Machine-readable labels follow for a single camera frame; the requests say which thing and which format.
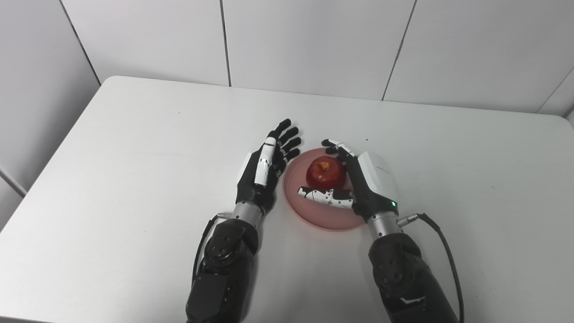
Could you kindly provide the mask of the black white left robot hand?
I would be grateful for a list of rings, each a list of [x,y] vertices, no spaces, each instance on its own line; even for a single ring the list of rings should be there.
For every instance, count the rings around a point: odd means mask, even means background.
[[[268,214],[275,204],[275,190],[278,186],[279,178],[285,172],[288,163],[299,156],[299,145],[302,143],[299,136],[299,128],[293,126],[291,119],[281,121],[275,130],[272,130],[260,148],[246,156],[244,168],[237,183],[236,200],[237,204],[249,202],[256,205],[262,214]],[[270,144],[274,144],[273,154],[266,160],[265,184],[258,183],[257,166],[261,160],[263,150],[271,149]]]

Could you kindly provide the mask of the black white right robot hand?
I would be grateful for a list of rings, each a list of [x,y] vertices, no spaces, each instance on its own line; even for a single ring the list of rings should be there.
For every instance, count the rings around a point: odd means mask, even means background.
[[[368,152],[356,155],[344,143],[333,139],[324,139],[322,146],[326,147],[326,153],[336,154],[346,166],[352,190],[300,187],[299,196],[319,204],[352,209],[369,226],[400,231],[398,195],[385,161]]]

